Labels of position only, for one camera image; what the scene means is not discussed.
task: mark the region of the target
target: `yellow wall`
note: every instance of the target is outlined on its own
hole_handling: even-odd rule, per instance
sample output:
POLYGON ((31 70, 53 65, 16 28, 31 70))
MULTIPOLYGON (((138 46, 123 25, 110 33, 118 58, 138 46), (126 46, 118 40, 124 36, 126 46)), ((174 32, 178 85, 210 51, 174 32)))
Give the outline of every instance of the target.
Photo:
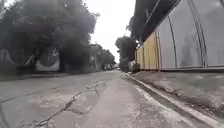
POLYGON ((143 47, 139 48, 139 55, 140 55, 140 69, 144 69, 144 54, 143 54, 143 47))
POLYGON ((150 63, 149 63, 149 43, 147 41, 144 43, 144 61, 145 61, 144 69, 150 69, 150 63))
POLYGON ((157 42, 155 33, 146 40, 149 43, 149 60, 150 69, 157 69, 158 56, 157 56, 157 42))
POLYGON ((152 33, 137 50, 137 63, 140 69, 161 69, 160 43, 156 32, 152 33))

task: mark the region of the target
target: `green foliage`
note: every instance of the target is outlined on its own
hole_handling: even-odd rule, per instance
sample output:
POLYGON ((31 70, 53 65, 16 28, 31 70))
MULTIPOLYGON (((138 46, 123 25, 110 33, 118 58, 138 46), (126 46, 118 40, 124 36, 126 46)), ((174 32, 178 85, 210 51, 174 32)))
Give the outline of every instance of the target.
POLYGON ((89 59, 97 16, 82 0, 17 1, 0 21, 1 47, 25 49, 35 57, 34 63, 45 49, 54 47, 67 62, 81 66, 89 59))
POLYGON ((130 32, 132 31, 134 27, 134 16, 130 18, 129 24, 126 26, 126 29, 129 30, 130 32))
POLYGON ((121 58, 128 58, 128 61, 135 59, 137 43, 131 37, 123 36, 117 39, 115 45, 119 49, 121 58))
POLYGON ((102 69, 105 69, 105 66, 113 66, 116 64, 115 57, 109 50, 105 50, 99 44, 91 45, 91 55, 96 57, 97 61, 102 65, 102 69))
POLYGON ((119 67, 123 71, 128 71, 128 62, 135 59, 135 50, 137 43, 131 37, 123 36, 117 39, 115 45, 119 49, 120 64, 119 67))

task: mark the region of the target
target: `cracked pavement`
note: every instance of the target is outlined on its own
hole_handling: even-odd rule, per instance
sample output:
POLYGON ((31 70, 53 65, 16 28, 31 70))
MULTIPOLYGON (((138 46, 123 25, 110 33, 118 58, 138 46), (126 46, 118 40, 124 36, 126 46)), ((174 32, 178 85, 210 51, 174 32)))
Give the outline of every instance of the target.
POLYGON ((206 128, 118 71, 0 82, 0 128, 206 128))

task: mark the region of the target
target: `tree trunk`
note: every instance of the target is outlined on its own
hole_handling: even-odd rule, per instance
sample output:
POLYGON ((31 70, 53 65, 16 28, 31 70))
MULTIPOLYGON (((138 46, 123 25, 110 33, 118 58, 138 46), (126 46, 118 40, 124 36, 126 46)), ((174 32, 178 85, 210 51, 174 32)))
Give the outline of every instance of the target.
POLYGON ((63 73, 65 72, 65 59, 61 53, 59 53, 59 61, 60 61, 59 72, 63 73))

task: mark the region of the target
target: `street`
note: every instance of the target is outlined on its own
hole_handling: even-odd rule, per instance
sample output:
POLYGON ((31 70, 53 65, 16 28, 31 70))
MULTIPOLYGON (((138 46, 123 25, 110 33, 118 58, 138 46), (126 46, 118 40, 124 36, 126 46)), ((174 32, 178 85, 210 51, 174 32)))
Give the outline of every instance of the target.
POLYGON ((119 71, 0 82, 1 128, 206 128, 119 71))

